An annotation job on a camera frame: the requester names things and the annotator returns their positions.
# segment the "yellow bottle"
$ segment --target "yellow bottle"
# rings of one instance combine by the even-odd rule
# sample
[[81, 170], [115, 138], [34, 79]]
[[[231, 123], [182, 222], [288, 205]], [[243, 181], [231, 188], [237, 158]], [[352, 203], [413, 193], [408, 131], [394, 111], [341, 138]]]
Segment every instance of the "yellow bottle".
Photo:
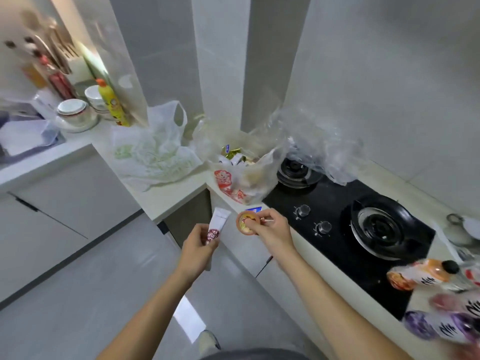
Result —
[[123, 112], [122, 105], [120, 105], [119, 99], [115, 95], [115, 92], [112, 90], [112, 88], [107, 85], [103, 79], [99, 78], [96, 80], [96, 82], [98, 83], [98, 91], [100, 96], [102, 96], [106, 107], [110, 111], [110, 114], [117, 121], [117, 125], [130, 126], [130, 122], [128, 122], [128, 119]]

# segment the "person's left hand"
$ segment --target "person's left hand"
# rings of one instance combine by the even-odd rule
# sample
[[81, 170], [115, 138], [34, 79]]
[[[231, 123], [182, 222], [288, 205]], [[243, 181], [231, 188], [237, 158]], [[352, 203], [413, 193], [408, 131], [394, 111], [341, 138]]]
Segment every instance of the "person's left hand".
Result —
[[207, 241], [207, 233], [208, 224], [197, 223], [183, 242], [177, 271], [185, 275], [186, 279], [191, 283], [205, 270], [209, 259], [220, 242], [220, 239], [217, 237], [208, 245], [204, 245]]

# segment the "white tube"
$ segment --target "white tube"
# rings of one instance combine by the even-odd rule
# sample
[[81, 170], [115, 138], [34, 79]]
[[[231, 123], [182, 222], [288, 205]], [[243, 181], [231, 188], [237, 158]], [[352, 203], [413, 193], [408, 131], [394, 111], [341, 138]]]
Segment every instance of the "white tube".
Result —
[[[210, 224], [208, 225], [208, 234], [207, 234], [207, 241], [205, 245], [208, 245], [213, 239], [216, 239], [220, 236], [220, 232], [225, 225], [227, 218], [230, 216], [231, 212], [229, 210], [225, 210], [220, 207], [215, 207], [213, 210], [212, 219], [210, 220]], [[206, 271], [209, 272], [212, 269], [212, 259], [207, 263]]]

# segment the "stove knob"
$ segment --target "stove knob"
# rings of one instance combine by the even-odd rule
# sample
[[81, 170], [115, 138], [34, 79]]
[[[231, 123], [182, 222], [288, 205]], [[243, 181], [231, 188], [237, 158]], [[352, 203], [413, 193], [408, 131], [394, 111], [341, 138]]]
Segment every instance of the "stove knob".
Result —
[[293, 213], [296, 216], [295, 219], [300, 220], [310, 213], [310, 207], [306, 204], [303, 204], [300, 207], [295, 207], [295, 211]]
[[328, 221], [322, 221], [321, 223], [315, 224], [315, 235], [324, 235], [328, 234], [332, 229], [332, 224]]

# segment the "countertop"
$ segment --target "countertop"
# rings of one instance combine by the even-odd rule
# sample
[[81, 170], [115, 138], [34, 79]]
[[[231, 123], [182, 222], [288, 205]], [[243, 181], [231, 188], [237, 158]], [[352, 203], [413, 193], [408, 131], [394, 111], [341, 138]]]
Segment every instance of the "countertop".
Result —
[[[108, 121], [101, 121], [93, 129], [83, 133], [64, 133], [65, 143], [1, 169], [0, 192], [7, 191], [18, 178], [32, 173], [57, 159], [68, 157], [75, 151], [86, 148], [90, 144], [104, 158], [105, 162], [111, 166], [112, 155], [109, 148], [111, 124]], [[378, 193], [398, 200], [412, 215], [424, 223], [430, 225], [432, 220], [435, 220], [442, 228], [447, 225], [445, 217], [452, 212], [451, 209], [374, 162], [369, 162], [367, 168], [358, 179]], [[145, 192], [135, 191], [128, 185], [125, 185], [125, 187], [154, 223], [159, 223], [204, 189], [217, 193], [237, 213], [248, 207], [258, 206], [258, 204], [244, 206], [227, 197], [219, 190], [213, 174], [205, 167], [199, 167], [180, 181], [158, 185]], [[448, 359], [446, 349], [449, 348], [449, 344], [443, 342], [431, 343], [416, 338], [403, 327], [401, 322], [397, 321], [387, 310], [294, 230], [292, 230], [292, 237], [298, 252], [320, 273], [325, 281], [363, 317], [401, 348], [405, 349], [413, 358]], [[435, 238], [433, 241], [429, 257], [451, 259], [447, 248], [438, 238]], [[432, 294], [430, 288], [428, 290], [424, 288], [416, 289], [412, 295], [409, 308], [428, 310], [427, 299]]]

